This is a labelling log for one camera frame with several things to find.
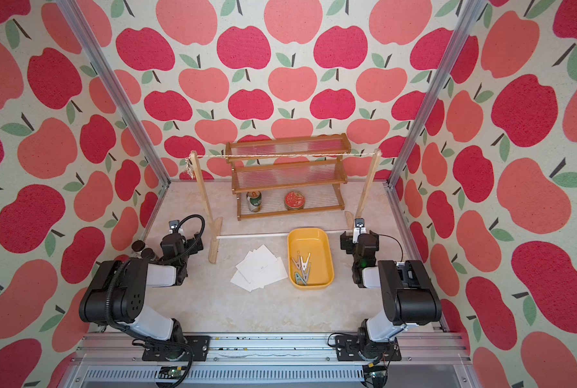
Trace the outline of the white clothespin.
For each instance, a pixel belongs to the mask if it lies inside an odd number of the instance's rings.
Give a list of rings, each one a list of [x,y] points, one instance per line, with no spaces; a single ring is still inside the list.
[[[300,266],[301,274],[307,273],[309,271],[310,254],[308,254],[308,256],[306,258],[304,258],[300,253],[298,253],[298,259],[299,259],[298,264]]]

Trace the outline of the pink clothespin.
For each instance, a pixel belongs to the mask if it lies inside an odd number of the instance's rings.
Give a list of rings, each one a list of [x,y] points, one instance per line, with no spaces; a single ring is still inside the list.
[[[295,265],[300,270],[303,270],[308,265],[308,260],[304,260],[304,257],[301,255],[301,253],[298,252]]]

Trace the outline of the grey clothespin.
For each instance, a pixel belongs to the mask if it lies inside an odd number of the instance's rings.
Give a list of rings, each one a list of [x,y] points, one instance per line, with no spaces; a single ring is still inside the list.
[[[304,267],[301,257],[298,256],[298,258],[295,259],[294,257],[291,256],[290,259],[292,260],[296,270],[298,270],[300,273],[304,273]]]

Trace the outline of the white postcard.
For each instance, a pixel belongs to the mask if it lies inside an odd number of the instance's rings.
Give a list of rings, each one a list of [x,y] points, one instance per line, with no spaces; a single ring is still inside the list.
[[[245,289],[248,292],[251,292],[255,289],[263,289],[267,284],[267,274],[261,273],[256,277],[252,277],[251,279],[247,278],[243,275],[243,279],[245,281]]]
[[[266,245],[261,245],[256,250],[249,252],[246,257],[236,265],[236,268],[249,283],[253,283],[269,265],[275,262],[277,262],[277,257]]]
[[[235,272],[230,282],[233,285],[246,290],[247,292],[251,292],[253,290],[252,284],[245,278],[245,276],[243,276],[242,273],[240,273],[240,271]]]
[[[262,289],[265,286],[282,281],[288,277],[284,262],[281,258],[276,258],[275,261],[265,267],[259,276],[259,287]]]

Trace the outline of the teal clothespin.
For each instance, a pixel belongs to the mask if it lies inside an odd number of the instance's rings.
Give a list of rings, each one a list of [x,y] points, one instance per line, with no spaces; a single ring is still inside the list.
[[[294,279],[297,286],[307,286],[306,280],[300,273],[294,273]]]

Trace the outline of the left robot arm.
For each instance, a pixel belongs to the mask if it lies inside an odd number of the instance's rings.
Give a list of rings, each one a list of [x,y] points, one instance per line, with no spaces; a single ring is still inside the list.
[[[101,263],[79,304],[80,319],[127,334],[144,349],[144,361],[205,361],[209,336],[185,336],[177,319],[145,302],[148,289],[183,284],[189,257],[204,249],[204,231],[204,217],[192,214],[170,223],[162,255],[143,247],[139,257]]]

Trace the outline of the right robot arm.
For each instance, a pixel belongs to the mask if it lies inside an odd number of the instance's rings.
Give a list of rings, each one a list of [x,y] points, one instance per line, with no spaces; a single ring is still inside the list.
[[[356,334],[333,333],[328,346],[338,361],[397,361],[396,336],[411,328],[440,321],[442,305],[424,263],[378,260],[379,235],[369,233],[340,236],[340,247],[353,257],[352,279],[361,289],[378,289],[382,310],[365,319]]]

